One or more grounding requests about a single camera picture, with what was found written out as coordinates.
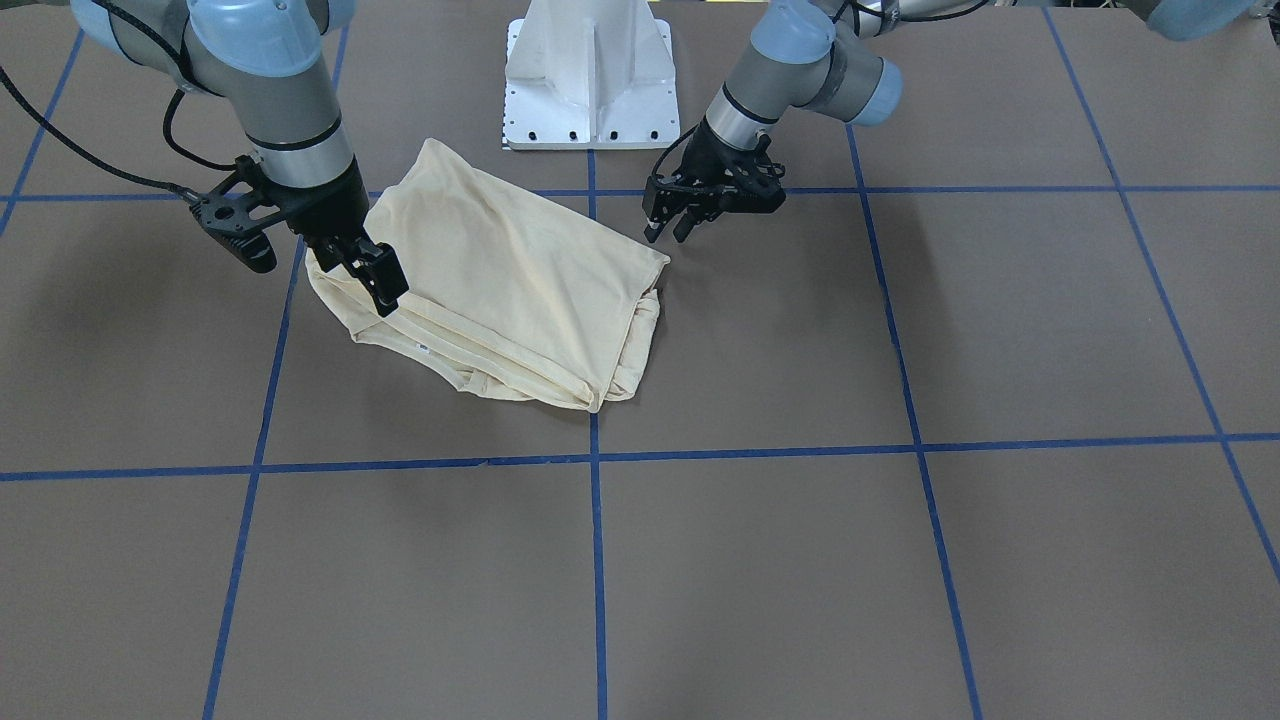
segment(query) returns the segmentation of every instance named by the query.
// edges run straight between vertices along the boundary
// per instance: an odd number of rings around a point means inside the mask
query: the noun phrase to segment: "black cable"
[[[965,8],[964,10],[956,10],[955,13],[946,13],[943,15],[928,15],[928,17],[919,17],[919,18],[916,18],[916,17],[909,17],[909,15],[900,15],[897,18],[897,22],[900,22],[900,23],[933,23],[933,22],[938,22],[938,20],[954,20],[956,18],[963,18],[963,17],[968,15],[969,13],[974,13],[978,9],[984,8],[984,6],[989,5],[989,4],[991,4],[991,0],[978,0],[977,4],[974,4],[974,5],[969,6],[969,8]],[[873,10],[873,9],[868,8],[867,5],[863,5],[861,3],[856,3],[855,0],[845,0],[840,5],[840,10],[836,12],[836,17],[833,18],[833,22],[840,19],[840,15],[845,12],[845,8],[856,8],[859,13],[867,13],[868,15],[870,15],[873,18],[879,18],[882,20],[888,19],[888,15],[884,14],[884,13],[882,13],[882,12],[879,12],[879,10]]]
[[[40,123],[40,127],[45,128],[45,131],[49,132],[49,135],[56,137],[63,145],[65,145],[67,147],[70,147],[73,152],[76,152],[77,155],[79,155],[83,159],[88,160],[93,167],[96,167],[99,169],[102,169],[102,170],[106,170],[108,173],[111,173],[113,176],[115,176],[118,178],[127,179],[127,181],[129,181],[132,183],[142,184],[142,186],[146,186],[146,187],[154,187],[154,188],[157,188],[157,190],[163,190],[165,192],[172,192],[172,193],[177,195],[178,197],[182,197],[183,200],[186,200],[188,202],[198,202],[200,201],[200,195],[195,190],[191,190],[189,187],[186,187],[186,186],[182,186],[182,184],[178,184],[178,183],[173,183],[173,182],[164,182],[164,181],[145,178],[142,176],[136,176],[133,173],[122,170],[122,169],[116,168],[115,165],[110,165],[110,164],[105,163],[104,160],[97,159],[88,150],[84,150],[83,147],[81,147],[79,145],[77,145],[76,141],[73,141],[72,138],[69,138],[65,135],[63,135],[63,132],[60,129],[58,129],[58,128],[54,127],[54,123],[49,122],[44,115],[40,114],[38,110],[36,110],[35,108],[32,108],[31,102],[28,102],[27,99],[23,97],[22,92],[18,90],[18,86],[15,86],[13,83],[13,81],[9,78],[9,73],[6,73],[4,70],[4,65],[0,65],[0,85],[4,85],[5,90],[9,91],[9,95],[13,96],[13,99],[18,102],[18,105],[28,115],[31,115],[32,119],[35,119],[37,123]]]
[[[168,55],[170,60],[173,60],[173,64],[178,65],[179,70],[182,69],[182,54],[178,53],[178,50],[173,45],[170,45],[169,41],[165,40],[163,35],[160,35],[159,32],[156,32],[155,28],[152,28],[147,23],[140,20],[136,15],[133,15],[132,13],[129,13],[128,10],[125,10],[124,8],[120,8],[115,3],[111,3],[110,0],[92,0],[92,3],[95,5],[97,5],[99,8],[102,8],[108,13],[111,13],[113,15],[115,15],[115,17],[120,18],[122,20],[129,23],[138,32],[141,32],[142,35],[145,35],[148,38],[151,38],[151,41],[155,42],[156,45],[159,45],[160,49],[164,50],[164,54]]]
[[[658,168],[662,167],[662,163],[663,163],[663,160],[667,159],[667,155],[671,155],[672,150],[675,150],[676,147],[680,147],[681,142],[689,140],[689,136],[694,135],[695,129],[698,129],[698,126],[694,126],[694,127],[686,129],[684,132],[684,135],[681,135],[680,137],[676,138],[676,142],[672,142],[671,145],[668,145],[667,149],[662,151],[662,155],[658,155],[658,161],[653,164],[653,172],[649,173],[650,177],[658,177]]]
[[[174,152],[182,155],[183,158],[191,160],[192,163],[201,164],[211,170],[224,170],[224,172],[234,170],[236,165],[233,164],[227,165],[221,163],[214,163],[212,160],[206,160],[200,155],[196,155],[191,150],[187,150],[186,147],[179,145],[177,140],[173,138],[173,118],[178,114],[178,105],[182,104],[182,99],[186,96],[187,94],[183,92],[182,88],[179,87],[173,92],[173,99],[169,100],[169,106],[164,111],[164,123],[160,126],[160,132],[161,135],[164,135],[164,141],[169,143],[169,147]]]
[[[954,20],[956,18],[963,18],[963,17],[968,15],[969,13],[975,13],[975,12],[980,10],[982,8],[986,8],[989,4],[991,4],[991,0],[978,0],[978,3],[974,4],[973,6],[965,8],[964,10],[956,10],[955,13],[947,13],[945,15],[929,15],[927,18],[899,18],[899,22],[904,22],[904,23],[933,23],[933,22],[938,22],[938,20]]]

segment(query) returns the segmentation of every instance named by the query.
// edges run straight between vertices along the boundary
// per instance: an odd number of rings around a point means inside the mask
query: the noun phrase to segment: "gray robot arm segment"
[[[207,193],[186,197],[201,228],[255,272],[275,266],[264,229],[284,222],[321,268],[343,265],[390,314],[407,282],[394,250],[364,231],[355,152],[320,47],[353,0],[72,0],[86,33],[183,91],[227,97],[252,147]],[[250,192],[230,195],[237,184]],[[259,208],[275,208],[255,219]]]
[[[724,85],[691,137],[671,177],[649,177],[644,209],[653,242],[684,213],[676,240],[722,213],[772,213],[786,195],[782,165],[767,155],[769,131],[788,108],[846,123],[884,122],[901,97],[902,76],[893,63],[863,46],[908,22],[950,19],[986,3],[970,0],[772,0],[751,31]],[[1171,40],[1220,29],[1251,0],[1130,0],[1147,27]],[[963,6],[956,13],[943,10]]]

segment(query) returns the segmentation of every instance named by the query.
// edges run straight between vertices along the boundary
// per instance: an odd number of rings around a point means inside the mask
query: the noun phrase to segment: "fabric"
[[[396,247],[408,279],[388,318],[344,269],[324,273],[307,254],[311,287],[356,342],[481,397],[594,413],[635,395],[666,255],[476,170],[435,140],[365,229]]]

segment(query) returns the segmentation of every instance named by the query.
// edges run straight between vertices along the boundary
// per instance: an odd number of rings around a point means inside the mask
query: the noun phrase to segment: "blue grid line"
[[[1139,184],[1121,186],[1125,192],[1280,192],[1280,184]],[[1114,184],[957,184],[957,186],[882,186],[867,187],[869,195],[946,195],[946,193],[1001,193],[1001,192],[1115,192]],[[643,190],[605,188],[543,188],[531,190],[543,197],[641,197]],[[858,195],[856,187],[791,187],[788,195]],[[370,197],[381,197],[383,191],[371,191]],[[0,202],[133,202],[173,200],[173,195],[161,192],[137,193],[45,193],[45,195],[0,195]]]
[[[1228,442],[1277,442],[1280,433],[1229,433]]]
[[[72,77],[72,68],[76,67],[76,58],[79,56],[81,45],[84,44],[84,31],[76,32],[76,42],[72,44],[70,53],[67,54],[67,63],[63,65],[63,74],[58,77],[58,85],[54,87],[54,95],[49,99],[49,105],[45,108],[45,119],[54,119],[54,110],[58,109],[58,100],[63,96],[63,90],[67,88],[67,81]],[[36,135],[31,138],[31,146],[27,149],[27,158],[22,161],[22,170],[18,173],[18,179],[13,183],[13,192],[9,193],[9,200],[5,202],[4,214],[0,215],[0,236],[4,234],[5,228],[9,227],[9,218],[13,217],[13,210],[18,205],[18,200],[22,197],[22,187],[27,184],[27,176],[31,173],[31,167],[36,164],[36,154],[40,151],[40,143],[45,140],[45,128],[36,126]]]
[[[900,455],[914,452],[914,445],[854,445],[832,447],[745,447],[737,450],[652,450],[603,452],[603,462],[662,462],[667,460],[745,460],[759,457],[826,457],[850,455]]]
[[[1262,523],[1262,515],[1258,514],[1258,509],[1253,502],[1253,495],[1249,492],[1249,486],[1244,482],[1244,474],[1240,473],[1240,466],[1235,461],[1235,452],[1231,450],[1231,445],[1226,437],[1226,430],[1222,428],[1222,420],[1219,418],[1217,410],[1213,407],[1213,401],[1210,398],[1208,387],[1201,377],[1199,366],[1196,364],[1196,357],[1192,355],[1190,343],[1183,333],[1183,325],[1178,322],[1178,314],[1174,311],[1174,304],[1169,299],[1169,293],[1165,291],[1164,281],[1160,279],[1160,270],[1156,268],[1156,260],[1151,255],[1151,249],[1147,246],[1147,238],[1142,232],[1142,225],[1138,223],[1138,215],[1133,211],[1133,205],[1129,202],[1129,195],[1125,191],[1124,184],[1120,182],[1120,173],[1116,170],[1115,161],[1111,158],[1111,152],[1107,150],[1106,141],[1102,140],[1102,129],[1098,127],[1097,119],[1093,117],[1089,101],[1084,97],[1084,90],[1080,87],[1080,79],[1075,74],[1075,68],[1071,65],[1071,58],[1066,53],[1062,37],[1057,33],[1053,18],[1050,15],[1047,8],[1042,8],[1041,13],[1044,15],[1044,22],[1048,23],[1050,33],[1052,33],[1053,42],[1057,45],[1057,51],[1062,56],[1062,64],[1066,65],[1066,74],[1071,78],[1071,86],[1075,88],[1075,95],[1080,101],[1080,106],[1084,109],[1084,117],[1089,120],[1089,127],[1093,129],[1093,137],[1098,142],[1098,150],[1102,152],[1103,161],[1106,161],[1107,172],[1111,173],[1111,179],[1115,181],[1116,193],[1120,196],[1120,202],[1124,205],[1125,215],[1129,218],[1129,227],[1133,229],[1134,238],[1138,241],[1138,247],[1142,250],[1142,258],[1147,263],[1147,270],[1151,273],[1151,279],[1156,286],[1156,292],[1160,295],[1160,302],[1165,306],[1165,314],[1169,315],[1169,323],[1172,325],[1174,334],[1178,337],[1178,345],[1181,347],[1183,357],[1185,357],[1187,366],[1192,373],[1192,379],[1196,380],[1196,389],[1199,391],[1201,401],[1204,404],[1204,411],[1208,413],[1210,421],[1213,425],[1213,432],[1222,446],[1222,455],[1226,456],[1226,464],[1231,469],[1231,475],[1235,479],[1235,487],[1240,491],[1240,498],[1244,501],[1244,506],[1249,512],[1249,519],[1253,520],[1253,528],[1258,533],[1258,541],[1262,542],[1262,550],[1266,552],[1267,560],[1271,562],[1271,571],[1275,575],[1276,582],[1280,582],[1280,559],[1276,557],[1276,550],[1275,546],[1271,544],[1271,537],[1267,534],[1266,525]]]
[[[858,141],[854,138],[851,126],[845,126],[845,136],[849,141],[849,155],[854,163],[854,176],[858,179],[858,193],[863,206],[863,219],[867,223],[867,238],[870,243],[872,259],[876,264],[876,281],[879,283],[881,293],[884,297],[884,322],[888,324],[890,341],[893,343],[893,352],[897,355],[897,370],[902,379],[902,402],[906,406],[906,419],[911,427],[911,445],[915,452],[915,464],[920,470],[920,486],[924,491],[924,501],[929,511],[929,524],[933,527],[933,544],[938,553],[938,566],[942,571],[942,585],[947,594],[947,606],[951,610],[951,626],[956,635],[956,648],[960,653],[960,666],[964,670],[965,687],[969,691],[969,708],[974,720],[982,720],[982,701],[978,697],[978,682],[973,673],[973,661],[969,657],[969,639],[964,630],[964,618],[960,614],[960,598],[956,594],[955,578],[951,575],[951,560],[947,555],[946,538],[942,534],[942,519],[938,516],[938,503],[933,495],[933,479],[929,477],[929,461],[924,454],[924,442],[920,437],[920,423],[915,415],[915,401],[911,398],[911,382],[906,372],[906,356],[902,354],[902,341],[897,333],[897,322],[893,319],[893,301],[888,292],[888,278],[884,274],[884,263],[881,256],[879,241],[876,236],[876,220],[872,217],[870,196],[865,192],[867,181],[863,177],[863,164],[858,155]]]
[[[1229,433],[1231,443],[1280,442],[1280,433]],[[1014,439],[922,443],[925,454],[993,452],[1018,450],[1071,450],[1087,447],[1152,447],[1166,445],[1219,445],[1213,434],[1098,437],[1060,439]],[[851,445],[814,447],[745,447],[726,450],[655,450],[632,452],[600,452],[600,462],[663,462],[673,460],[751,460],[768,457],[846,457],[855,455],[905,455],[915,452],[914,445]],[[0,483],[108,480],[119,478],[186,478],[362,473],[378,470],[434,470],[447,468],[516,466],[516,465],[584,465],[590,454],[571,455],[504,455],[494,457],[420,457],[404,460],[352,460],[329,462],[264,462],[260,465],[189,465],[164,468],[100,468],[78,470],[15,470],[0,473]]]
[[[100,195],[74,195],[74,193],[58,193],[58,195],[22,195],[15,197],[18,202],[137,202],[137,201],[152,201],[152,200],[173,200],[174,196],[168,192],[132,192],[132,193],[100,193]]]
[[[940,184],[867,187],[869,195],[940,195],[952,192],[1115,192],[1110,184]]]
[[[1125,192],[1280,192],[1280,184],[1121,184]]]
[[[33,483],[52,480],[110,480],[116,478],[191,478],[247,475],[253,465],[193,465],[188,468],[102,468],[97,470],[19,470],[0,473],[0,483]]]
[[[264,475],[305,473],[360,473],[367,470],[439,470],[447,468],[513,468],[518,465],[579,465],[591,456],[579,455],[508,455],[497,457],[431,457],[419,460],[365,460],[355,462],[271,462],[260,468]]]
[[[351,26],[342,28],[338,41],[338,55],[333,65],[333,87],[338,88],[342,78],[342,61],[347,55],[347,37]],[[253,465],[261,466],[266,456],[266,441],[271,430],[271,414],[275,410],[275,395],[280,382],[280,369],[284,365],[284,348],[289,340],[289,311],[293,307],[293,291],[298,284],[298,269],[306,256],[306,245],[298,237],[293,250],[293,266],[289,273],[289,290],[284,295],[284,309],[280,311],[280,331],[275,341],[275,356],[271,360],[271,374],[266,383],[266,397],[262,401],[262,427],[259,430],[257,446],[253,450]],[[223,662],[227,659],[227,642],[230,638],[232,619],[236,615],[236,598],[239,593],[239,578],[244,568],[244,553],[248,550],[248,533],[253,523],[253,506],[257,500],[260,471],[255,471],[248,478],[248,487],[244,491],[244,509],[241,512],[239,533],[236,537],[236,553],[232,560],[230,578],[227,580],[227,600],[223,605],[223,618],[218,628],[218,643],[214,647],[214,662],[209,671],[209,691],[205,693],[205,708],[202,720],[212,720],[214,708],[218,703],[218,688],[223,678]]]
[[[586,151],[586,214],[596,219],[595,201],[595,150]],[[607,625],[604,614],[604,511],[600,492],[600,415],[591,413],[591,566],[595,593],[595,715],[598,720],[609,717],[609,664],[607,651]]]
[[[599,195],[595,188],[595,150],[586,151],[586,215],[595,219],[595,197]]]

